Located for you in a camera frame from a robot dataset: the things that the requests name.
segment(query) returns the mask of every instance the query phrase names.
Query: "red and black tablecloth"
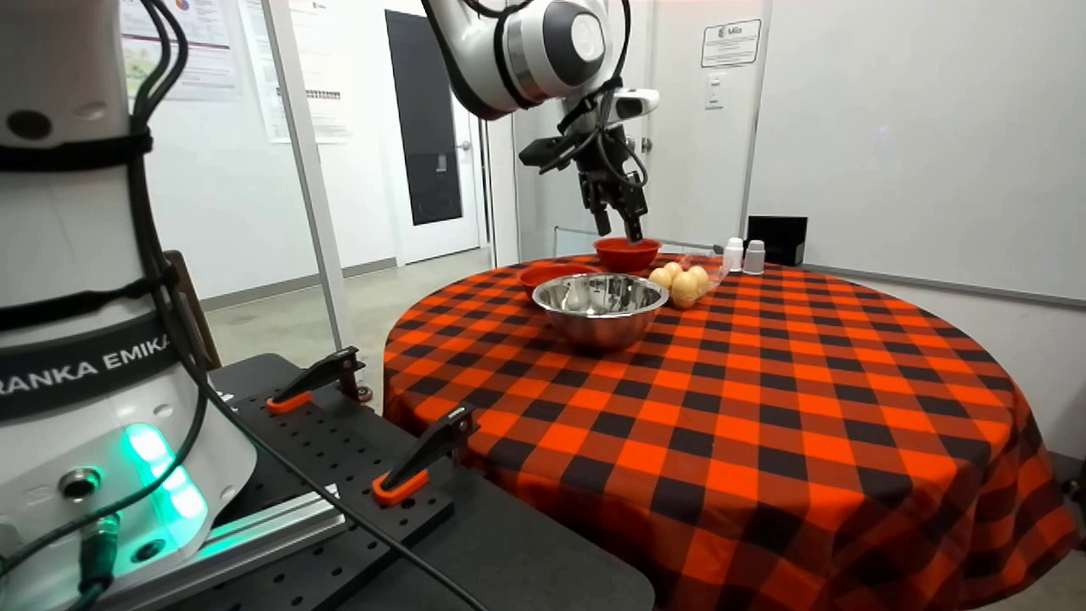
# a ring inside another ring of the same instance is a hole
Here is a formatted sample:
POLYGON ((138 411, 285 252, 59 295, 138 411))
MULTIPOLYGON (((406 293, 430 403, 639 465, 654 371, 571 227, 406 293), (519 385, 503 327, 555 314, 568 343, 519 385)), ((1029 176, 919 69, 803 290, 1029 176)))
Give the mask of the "red and black tablecloth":
POLYGON ((586 355, 515 277, 401 314, 386 416, 422 432, 471 403, 467 460, 640 566, 664 606, 963 606, 1076 542, 1015 379, 911 303, 775 268, 586 355))

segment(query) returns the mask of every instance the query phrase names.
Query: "green light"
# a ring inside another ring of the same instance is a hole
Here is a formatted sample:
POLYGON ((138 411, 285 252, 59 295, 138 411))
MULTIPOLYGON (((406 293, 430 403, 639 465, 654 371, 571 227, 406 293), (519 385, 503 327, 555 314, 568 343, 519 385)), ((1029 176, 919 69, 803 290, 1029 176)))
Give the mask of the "green light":
MULTIPOLYGON (((149 429, 149 424, 130 424, 121 435, 121 443, 127 443, 127 457, 137 467, 138 483, 163 480, 163 472, 175 457, 175 451, 163 439, 163 432, 149 429)), ((156 523, 156 537, 165 542, 158 558, 182 549, 206 527, 206 498, 193 485, 193 480, 182 465, 175 465, 169 472, 169 480, 163 483, 163 490, 152 493, 146 502, 149 502, 146 508, 152 514, 152 523, 156 523)))
POLYGON ((186 516, 186 520, 205 520, 206 502, 205 502, 205 494, 191 485, 191 490, 174 493, 174 508, 175 508, 179 516, 186 516))
POLYGON ((165 439, 158 432, 152 432, 152 429, 130 429, 130 443, 137 447, 137 454, 141 460, 158 460, 169 451, 165 439))

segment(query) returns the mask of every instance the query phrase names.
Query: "wall sign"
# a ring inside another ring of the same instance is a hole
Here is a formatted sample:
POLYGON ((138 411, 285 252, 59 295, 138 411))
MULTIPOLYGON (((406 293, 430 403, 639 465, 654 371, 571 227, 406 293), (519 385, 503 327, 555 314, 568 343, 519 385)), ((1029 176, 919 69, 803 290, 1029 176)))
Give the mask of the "wall sign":
POLYGON ((735 69, 757 61, 759 21, 713 22, 703 29, 703 69, 735 69))

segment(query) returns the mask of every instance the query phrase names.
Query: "metal bowl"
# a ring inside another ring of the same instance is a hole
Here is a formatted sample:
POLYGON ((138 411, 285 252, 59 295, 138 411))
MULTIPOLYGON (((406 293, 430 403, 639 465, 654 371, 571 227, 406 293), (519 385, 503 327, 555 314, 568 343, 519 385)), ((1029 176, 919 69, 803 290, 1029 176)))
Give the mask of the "metal bowl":
POLYGON ((653 327, 667 293, 639 276, 568 276, 532 290, 552 331, 576 351, 624 351, 653 327))

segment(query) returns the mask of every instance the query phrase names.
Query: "round table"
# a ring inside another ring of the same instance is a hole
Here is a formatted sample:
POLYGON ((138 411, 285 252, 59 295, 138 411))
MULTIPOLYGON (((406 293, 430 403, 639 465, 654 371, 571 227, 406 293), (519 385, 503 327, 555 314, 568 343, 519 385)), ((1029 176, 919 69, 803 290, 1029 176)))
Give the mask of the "round table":
POLYGON ((730 276, 608 355, 561 343, 519 268, 483 270, 396 320, 384 395, 406 432, 476 406, 467 465, 640 566, 663 606, 963 606, 1076 542, 1015 379, 818 270, 730 276))

